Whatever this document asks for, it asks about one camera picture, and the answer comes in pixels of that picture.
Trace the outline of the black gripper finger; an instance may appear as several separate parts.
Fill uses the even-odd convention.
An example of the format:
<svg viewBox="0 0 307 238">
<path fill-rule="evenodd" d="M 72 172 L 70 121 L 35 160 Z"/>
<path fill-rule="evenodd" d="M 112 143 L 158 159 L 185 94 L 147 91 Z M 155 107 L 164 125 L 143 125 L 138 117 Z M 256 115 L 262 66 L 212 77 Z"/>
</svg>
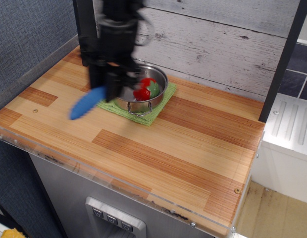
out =
<svg viewBox="0 0 307 238">
<path fill-rule="evenodd" d="M 109 72 L 105 77 L 106 81 L 106 101 L 110 102 L 120 96 L 122 88 L 129 84 L 129 76 Z"/>
<path fill-rule="evenodd" d="M 89 78 L 91 89 L 106 86 L 105 67 L 97 65 L 89 65 Z"/>
</svg>

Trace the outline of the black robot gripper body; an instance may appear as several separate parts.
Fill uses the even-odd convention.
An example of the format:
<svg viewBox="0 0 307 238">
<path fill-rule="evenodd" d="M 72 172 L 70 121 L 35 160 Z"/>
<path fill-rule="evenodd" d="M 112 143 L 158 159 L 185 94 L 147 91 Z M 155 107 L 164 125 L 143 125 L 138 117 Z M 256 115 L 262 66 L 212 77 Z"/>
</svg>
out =
<svg viewBox="0 0 307 238">
<path fill-rule="evenodd" d="M 104 66 L 106 74 L 126 74 L 129 82 L 136 82 L 134 75 L 140 73 L 140 67 L 132 60 L 131 54 L 137 45 L 139 21 L 144 20 L 143 17 L 132 17 L 124 21 L 97 17 L 99 33 L 96 47 L 88 58 L 89 65 Z"/>
</svg>

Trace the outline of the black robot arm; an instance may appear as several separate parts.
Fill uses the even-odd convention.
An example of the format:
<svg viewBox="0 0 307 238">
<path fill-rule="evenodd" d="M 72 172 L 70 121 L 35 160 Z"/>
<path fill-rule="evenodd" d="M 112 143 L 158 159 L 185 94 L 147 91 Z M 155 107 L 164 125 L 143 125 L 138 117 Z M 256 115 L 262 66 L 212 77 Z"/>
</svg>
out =
<svg viewBox="0 0 307 238">
<path fill-rule="evenodd" d="M 104 88 L 102 99 L 107 102 L 120 96 L 123 87 L 134 88 L 140 67 L 131 54 L 134 50 L 141 0 L 105 0 L 97 16 L 99 35 L 81 37 L 81 57 L 89 68 L 90 87 Z"/>
</svg>

